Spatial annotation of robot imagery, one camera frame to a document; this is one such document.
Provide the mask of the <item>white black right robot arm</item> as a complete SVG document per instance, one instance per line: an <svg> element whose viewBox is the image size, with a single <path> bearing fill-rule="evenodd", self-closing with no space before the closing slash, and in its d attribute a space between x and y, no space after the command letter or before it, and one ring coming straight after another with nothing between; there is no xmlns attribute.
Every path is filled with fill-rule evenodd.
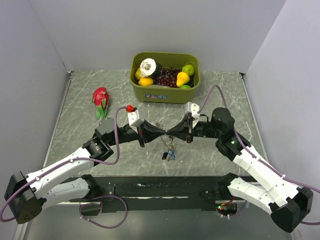
<svg viewBox="0 0 320 240"><path fill-rule="evenodd" d="M188 102L182 121L167 131L169 136L190 144L195 137L216 139L217 150L245 170L258 184L228 173L218 187L223 199L241 198L268 213L273 222L287 233L303 222L312 208L314 193L310 186L286 178L270 165L235 127L235 119L225 107L212 111L211 119L200 120L200 107Z"/></svg>

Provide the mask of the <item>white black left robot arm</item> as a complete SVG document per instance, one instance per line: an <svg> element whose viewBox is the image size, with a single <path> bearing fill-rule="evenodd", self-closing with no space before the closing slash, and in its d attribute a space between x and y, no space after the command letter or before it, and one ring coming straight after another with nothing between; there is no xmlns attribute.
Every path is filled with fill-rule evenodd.
<svg viewBox="0 0 320 240"><path fill-rule="evenodd" d="M109 165L107 159L114 153L113 145L138 141L144 147L165 133L146 120L140 121L139 126L123 127L118 127L113 118L102 120L92 138L69 156L32 173L14 173L4 194L4 206L10 208L13 220L24 224L55 204L74 199L93 201L100 187L91 175L71 182L67 179L98 164Z"/></svg>

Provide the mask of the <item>large silver toothed keyring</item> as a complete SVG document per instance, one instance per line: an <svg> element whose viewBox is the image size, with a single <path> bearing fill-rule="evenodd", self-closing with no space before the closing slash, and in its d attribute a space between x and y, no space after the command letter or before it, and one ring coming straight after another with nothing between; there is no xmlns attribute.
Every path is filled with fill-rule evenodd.
<svg viewBox="0 0 320 240"><path fill-rule="evenodd" d="M175 153L176 146L175 146L175 142L174 142L175 138L173 136L163 135L160 137L160 140L163 144L163 153L168 152L168 149L173 149L174 153Z"/></svg>

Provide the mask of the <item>blue tag key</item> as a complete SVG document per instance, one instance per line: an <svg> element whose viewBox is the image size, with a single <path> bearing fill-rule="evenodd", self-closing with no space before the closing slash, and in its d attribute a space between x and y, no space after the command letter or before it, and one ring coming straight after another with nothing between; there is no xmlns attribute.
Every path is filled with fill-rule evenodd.
<svg viewBox="0 0 320 240"><path fill-rule="evenodd" d="M174 161L174 160L176 159L175 151L174 151L172 148L168 149L167 153L168 153L169 158L170 158L171 160Z"/></svg>

